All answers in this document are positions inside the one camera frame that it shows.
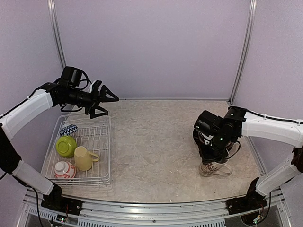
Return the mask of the pale yellow mug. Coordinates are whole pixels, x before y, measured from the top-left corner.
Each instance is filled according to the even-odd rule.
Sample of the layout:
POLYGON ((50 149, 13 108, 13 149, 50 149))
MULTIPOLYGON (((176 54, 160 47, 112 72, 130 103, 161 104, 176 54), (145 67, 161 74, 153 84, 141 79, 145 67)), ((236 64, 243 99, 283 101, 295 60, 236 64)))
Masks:
POLYGON ((90 170, 93 166, 93 163, 98 162, 99 160, 99 155, 88 151, 84 146, 78 146, 74 150, 75 165, 80 171, 90 170))

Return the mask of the blue white patterned bowl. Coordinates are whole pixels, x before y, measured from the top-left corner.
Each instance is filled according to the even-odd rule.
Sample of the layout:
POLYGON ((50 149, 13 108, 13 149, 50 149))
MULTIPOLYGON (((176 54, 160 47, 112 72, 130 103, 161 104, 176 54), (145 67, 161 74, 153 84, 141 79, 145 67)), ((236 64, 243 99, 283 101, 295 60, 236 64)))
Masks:
POLYGON ((76 133, 79 130, 79 128, 75 124, 69 124, 69 125, 64 125, 60 131, 59 135, 62 136, 70 136, 74 133, 76 133))

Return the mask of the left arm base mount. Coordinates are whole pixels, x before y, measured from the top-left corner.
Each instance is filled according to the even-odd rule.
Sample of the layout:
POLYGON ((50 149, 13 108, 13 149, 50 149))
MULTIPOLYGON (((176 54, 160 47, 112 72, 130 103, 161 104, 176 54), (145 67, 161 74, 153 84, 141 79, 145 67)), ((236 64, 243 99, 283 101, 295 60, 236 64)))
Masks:
POLYGON ((62 189, 53 183, 53 188, 48 195, 43 195, 41 206, 67 215, 80 215, 83 201, 62 196, 62 189))

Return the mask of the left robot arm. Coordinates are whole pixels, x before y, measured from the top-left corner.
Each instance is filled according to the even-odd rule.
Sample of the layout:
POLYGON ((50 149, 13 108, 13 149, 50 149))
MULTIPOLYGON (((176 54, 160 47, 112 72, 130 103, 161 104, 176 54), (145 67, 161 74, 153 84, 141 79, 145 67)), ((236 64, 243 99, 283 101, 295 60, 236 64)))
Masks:
POLYGON ((55 183, 43 177, 32 166, 22 160, 11 144, 14 136, 41 113, 59 105, 75 105, 85 110, 91 119, 108 115, 100 103, 117 102, 119 97, 103 85, 102 81, 84 80, 89 91, 79 88, 82 77, 87 74, 78 68, 66 66, 55 82, 47 82, 33 91, 21 103, 0 117, 0 168, 47 197, 48 203, 56 210, 66 206, 62 190, 55 183))

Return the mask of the green bowl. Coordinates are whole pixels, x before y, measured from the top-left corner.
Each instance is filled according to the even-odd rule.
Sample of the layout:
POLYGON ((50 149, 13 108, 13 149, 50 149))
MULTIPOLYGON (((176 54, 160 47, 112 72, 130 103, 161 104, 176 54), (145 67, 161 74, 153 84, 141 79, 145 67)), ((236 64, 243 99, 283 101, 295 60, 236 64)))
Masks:
POLYGON ((61 157, 70 158, 74 155, 77 146, 77 142, 73 137, 62 136, 56 141, 55 149, 61 157))

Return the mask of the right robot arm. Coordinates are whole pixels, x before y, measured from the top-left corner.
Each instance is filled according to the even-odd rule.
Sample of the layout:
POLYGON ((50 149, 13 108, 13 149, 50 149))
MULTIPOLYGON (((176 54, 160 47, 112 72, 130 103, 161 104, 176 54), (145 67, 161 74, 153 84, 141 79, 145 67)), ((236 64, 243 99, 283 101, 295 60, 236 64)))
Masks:
POLYGON ((200 157, 205 164, 230 158, 228 147, 239 138, 258 138, 286 144, 290 154, 278 166, 252 184, 252 191, 242 199, 242 206, 252 210, 273 189, 303 172, 303 121, 257 113, 230 106, 221 117, 204 110, 193 126, 200 157))

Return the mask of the black striped rim plate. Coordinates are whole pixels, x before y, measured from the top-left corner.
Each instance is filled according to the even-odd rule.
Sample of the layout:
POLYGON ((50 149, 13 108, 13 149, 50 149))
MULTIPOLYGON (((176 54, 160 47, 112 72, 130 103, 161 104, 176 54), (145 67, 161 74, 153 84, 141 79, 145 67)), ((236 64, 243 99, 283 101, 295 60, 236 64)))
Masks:
POLYGON ((197 146, 201 146, 205 143, 204 138, 201 139, 201 137, 199 136, 199 132, 196 129, 193 129, 193 140, 197 146))

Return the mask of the teal patterned mug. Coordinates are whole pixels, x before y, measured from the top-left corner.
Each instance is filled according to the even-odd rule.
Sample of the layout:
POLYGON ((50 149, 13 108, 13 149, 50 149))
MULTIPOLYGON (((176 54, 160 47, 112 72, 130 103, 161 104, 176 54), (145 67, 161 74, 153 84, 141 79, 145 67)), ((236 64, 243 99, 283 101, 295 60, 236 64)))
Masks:
POLYGON ((223 177, 229 177, 233 173, 233 168, 225 163, 212 162, 203 164, 201 162, 199 166, 199 173, 203 177, 210 177, 212 175, 220 175, 223 177))

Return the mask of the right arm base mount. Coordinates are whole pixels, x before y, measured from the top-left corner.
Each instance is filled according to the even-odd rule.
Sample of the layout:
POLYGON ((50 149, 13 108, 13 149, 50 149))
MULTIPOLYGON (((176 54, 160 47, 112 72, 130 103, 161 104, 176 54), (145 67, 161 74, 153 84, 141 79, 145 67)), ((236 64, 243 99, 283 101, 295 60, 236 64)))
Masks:
POLYGON ((265 196, 256 192, 256 184, 259 177, 254 179, 245 196, 228 199, 225 203, 229 215, 243 213, 267 206, 265 196))

